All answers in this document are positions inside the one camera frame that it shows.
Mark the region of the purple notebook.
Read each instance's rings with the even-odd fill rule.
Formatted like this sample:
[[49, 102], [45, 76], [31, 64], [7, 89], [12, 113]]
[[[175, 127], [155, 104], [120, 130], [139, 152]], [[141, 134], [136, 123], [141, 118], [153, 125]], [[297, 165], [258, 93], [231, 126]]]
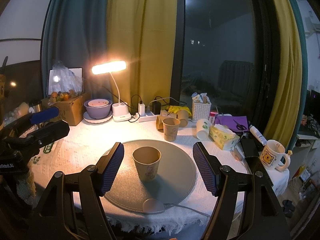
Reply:
[[227, 116], [227, 115], [218, 115], [215, 117], [215, 124], [220, 124], [227, 126], [233, 132], [246, 132], [246, 131], [237, 131], [235, 128], [234, 119], [244, 119], [247, 120], [246, 116]]

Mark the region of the black charger plug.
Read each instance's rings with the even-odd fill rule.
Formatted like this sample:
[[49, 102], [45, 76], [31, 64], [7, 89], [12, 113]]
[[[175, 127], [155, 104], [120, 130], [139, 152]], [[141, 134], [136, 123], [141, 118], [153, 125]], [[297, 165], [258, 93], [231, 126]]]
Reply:
[[152, 113], [154, 115], [160, 115], [161, 107], [162, 107], [162, 105], [161, 105], [161, 103], [159, 101], [154, 101], [152, 103]]

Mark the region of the white cartoon mug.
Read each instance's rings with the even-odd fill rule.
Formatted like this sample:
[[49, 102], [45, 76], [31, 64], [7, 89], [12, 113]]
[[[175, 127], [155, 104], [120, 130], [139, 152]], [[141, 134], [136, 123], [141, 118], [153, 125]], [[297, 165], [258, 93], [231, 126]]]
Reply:
[[259, 156], [266, 170], [284, 172], [291, 164], [291, 159], [285, 147], [276, 140], [268, 140]]

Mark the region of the brown paper cup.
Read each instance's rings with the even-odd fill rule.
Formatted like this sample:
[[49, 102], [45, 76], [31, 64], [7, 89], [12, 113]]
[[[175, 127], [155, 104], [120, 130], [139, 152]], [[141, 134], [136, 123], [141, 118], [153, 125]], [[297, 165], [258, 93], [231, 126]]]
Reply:
[[132, 158], [142, 182], [151, 182], [156, 178], [161, 157], [161, 152], [152, 146], [142, 146], [134, 150]]
[[156, 119], [156, 129], [157, 130], [163, 130], [163, 120], [170, 118], [170, 116], [162, 116], [158, 115]]
[[177, 112], [177, 118], [180, 121], [180, 127], [185, 127], [188, 125], [189, 113], [185, 109]]

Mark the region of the upright paper cup behind mat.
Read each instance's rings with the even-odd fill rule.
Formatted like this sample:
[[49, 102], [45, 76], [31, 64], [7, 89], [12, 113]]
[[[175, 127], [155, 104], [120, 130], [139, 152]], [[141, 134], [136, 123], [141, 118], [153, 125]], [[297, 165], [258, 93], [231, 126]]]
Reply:
[[175, 141], [180, 127], [180, 120], [176, 118], [166, 118], [162, 121], [164, 139], [166, 141]]

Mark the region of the white power strip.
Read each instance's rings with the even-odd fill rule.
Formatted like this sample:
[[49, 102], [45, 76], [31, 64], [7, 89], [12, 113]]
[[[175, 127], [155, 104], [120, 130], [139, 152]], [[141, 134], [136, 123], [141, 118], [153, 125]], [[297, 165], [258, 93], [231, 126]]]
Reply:
[[137, 122], [147, 122], [147, 121], [156, 121], [158, 115], [153, 114], [152, 112], [145, 113], [143, 116], [140, 116]]

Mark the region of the white tube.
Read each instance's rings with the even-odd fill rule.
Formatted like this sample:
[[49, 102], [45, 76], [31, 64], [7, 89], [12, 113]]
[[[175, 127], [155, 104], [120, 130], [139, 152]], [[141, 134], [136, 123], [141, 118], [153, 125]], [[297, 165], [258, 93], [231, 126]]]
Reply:
[[266, 138], [262, 135], [262, 133], [253, 125], [249, 126], [249, 131], [252, 133], [252, 135], [263, 145], [265, 146], [267, 144]]

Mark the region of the purple bowl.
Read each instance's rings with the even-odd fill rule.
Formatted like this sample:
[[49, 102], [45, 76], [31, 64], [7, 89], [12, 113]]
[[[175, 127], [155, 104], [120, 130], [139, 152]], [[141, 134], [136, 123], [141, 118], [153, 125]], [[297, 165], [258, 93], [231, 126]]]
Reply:
[[93, 119], [103, 119], [110, 113], [112, 101], [110, 99], [91, 99], [84, 103], [88, 115]]

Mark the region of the white plastic basket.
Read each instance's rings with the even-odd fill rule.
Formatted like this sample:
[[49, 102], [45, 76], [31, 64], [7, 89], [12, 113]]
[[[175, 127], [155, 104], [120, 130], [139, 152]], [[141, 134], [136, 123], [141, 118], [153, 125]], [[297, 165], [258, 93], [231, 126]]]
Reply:
[[200, 119], [209, 119], [211, 102], [192, 102], [192, 120], [197, 122]]

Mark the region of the cardboard box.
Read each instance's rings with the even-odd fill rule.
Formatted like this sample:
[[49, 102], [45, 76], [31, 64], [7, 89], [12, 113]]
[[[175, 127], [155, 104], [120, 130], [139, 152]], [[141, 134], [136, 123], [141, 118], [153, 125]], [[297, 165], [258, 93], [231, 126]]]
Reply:
[[83, 114], [85, 112], [84, 103], [89, 99], [91, 99], [91, 94], [86, 92], [76, 98], [67, 101], [58, 101], [54, 104], [49, 102], [49, 98], [44, 98], [41, 102], [43, 109], [48, 109], [52, 106], [59, 109], [58, 116], [50, 119], [50, 121], [64, 120], [69, 126], [76, 126], [83, 120]]

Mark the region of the yellow cloth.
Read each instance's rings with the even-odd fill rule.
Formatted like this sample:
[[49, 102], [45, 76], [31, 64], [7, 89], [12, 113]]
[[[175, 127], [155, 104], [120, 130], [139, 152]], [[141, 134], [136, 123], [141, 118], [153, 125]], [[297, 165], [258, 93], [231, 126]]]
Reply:
[[179, 112], [179, 111], [181, 111], [181, 110], [185, 110], [185, 111], [187, 111], [189, 117], [192, 116], [192, 113], [191, 113], [189, 107], [187, 107], [187, 106], [168, 106], [168, 107], [166, 108], [166, 110], [167, 110], [169, 113], [174, 113], [174, 114], [176, 114], [177, 112]]

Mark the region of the yellow tissue pack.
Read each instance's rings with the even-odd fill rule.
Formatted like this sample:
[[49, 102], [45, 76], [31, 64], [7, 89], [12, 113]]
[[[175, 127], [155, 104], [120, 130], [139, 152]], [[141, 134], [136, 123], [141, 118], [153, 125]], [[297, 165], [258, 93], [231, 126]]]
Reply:
[[215, 124], [210, 127], [209, 136], [213, 139], [216, 146], [224, 151], [235, 148], [240, 137], [226, 126]]

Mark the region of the teal curtain left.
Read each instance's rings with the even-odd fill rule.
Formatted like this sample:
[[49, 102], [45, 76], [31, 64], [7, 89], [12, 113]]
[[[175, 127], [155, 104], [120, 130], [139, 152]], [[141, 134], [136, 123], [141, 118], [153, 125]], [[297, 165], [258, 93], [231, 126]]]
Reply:
[[94, 76], [91, 68], [107, 59], [107, 0], [50, 0], [41, 41], [43, 93], [56, 61], [82, 68], [85, 91], [93, 98], [112, 98], [108, 76]]

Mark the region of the white textured tablecloth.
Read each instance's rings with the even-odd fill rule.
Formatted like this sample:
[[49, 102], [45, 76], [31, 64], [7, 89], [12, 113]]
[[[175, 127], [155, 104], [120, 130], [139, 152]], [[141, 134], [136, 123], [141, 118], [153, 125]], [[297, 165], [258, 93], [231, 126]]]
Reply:
[[189, 123], [178, 130], [173, 142], [164, 139], [153, 121], [130, 123], [108, 121], [90, 124], [86, 121], [72, 126], [68, 135], [55, 142], [52, 150], [44, 148], [31, 160], [37, 192], [42, 191], [56, 171], [77, 173], [107, 152], [116, 142], [144, 140], [159, 148], [162, 159], [156, 183], [161, 186], [161, 202], [170, 204], [164, 212], [146, 215], [124, 210], [105, 197], [101, 199], [108, 220], [121, 224], [125, 232], [134, 228], [149, 229], [156, 238], [167, 235], [198, 239], [208, 223], [217, 198], [206, 190], [192, 155], [197, 142], [196, 125]]

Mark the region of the white plate under bowl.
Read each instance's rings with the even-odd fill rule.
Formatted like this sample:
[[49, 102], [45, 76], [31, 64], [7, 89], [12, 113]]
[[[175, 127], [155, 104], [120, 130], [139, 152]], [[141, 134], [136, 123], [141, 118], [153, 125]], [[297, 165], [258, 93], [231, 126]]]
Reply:
[[110, 120], [112, 118], [112, 111], [110, 111], [106, 117], [101, 118], [101, 119], [92, 118], [92, 117], [89, 116], [89, 114], [87, 112], [85, 112], [83, 114], [83, 118], [84, 118], [84, 120], [86, 122], [88, 122], [90, 124], [102, 124], [102, 123], [105, 123], [105, 122], [107, 122], [108, 120]]

